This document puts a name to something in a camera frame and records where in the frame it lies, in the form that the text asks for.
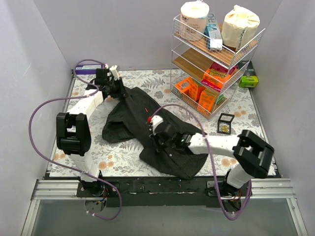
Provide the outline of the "black pinstriped shirt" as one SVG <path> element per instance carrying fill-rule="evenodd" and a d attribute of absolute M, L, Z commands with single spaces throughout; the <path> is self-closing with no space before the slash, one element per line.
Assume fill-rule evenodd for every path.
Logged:
<path fill-rule="evenodd" d="M 207 154 L 194 155 L 190 150 L 161 147 L 147 124 L 148 117 L 160 105 L 138 87 L 126 88 L 118 104 L 108 115 L 102 138 L 109 143 L 137 139 L 143 146 L 139 158 L 159 172 L 182 179 L 193 178 L 204 166 Z"/>

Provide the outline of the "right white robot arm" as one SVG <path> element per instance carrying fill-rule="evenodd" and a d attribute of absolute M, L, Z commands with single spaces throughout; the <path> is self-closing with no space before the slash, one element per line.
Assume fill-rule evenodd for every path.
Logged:
<path fill-rule="evenodd" d="M 149 124 L 149 136 L 156 149 L 153 167 L 162 173 L 191 179 L 210 154 L 234 158 L 218 192 L 232 196 L 253 178 L 268 176 L 274 148 L 250 130 L 228 137 L 211 136 L 189 123 L 175 124 L 155 116 Z"/>

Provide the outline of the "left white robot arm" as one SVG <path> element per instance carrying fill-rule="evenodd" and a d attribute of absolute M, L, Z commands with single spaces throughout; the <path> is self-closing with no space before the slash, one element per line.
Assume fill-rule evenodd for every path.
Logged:
<path fill-rule="evenodd" d="M 122 91 L 117 65 L 98 68 L 94 80 L 87 83 L 84 94 L 74 107 L 56 117 L 57 147 L 74 162 L 81 181 L 88 183 L 88 191 L 95 197 L 104 193 L 105 185 L 97 180 L 100 170 L 90 154 L 89 118 L 105 98 L 117 97 Z"/>

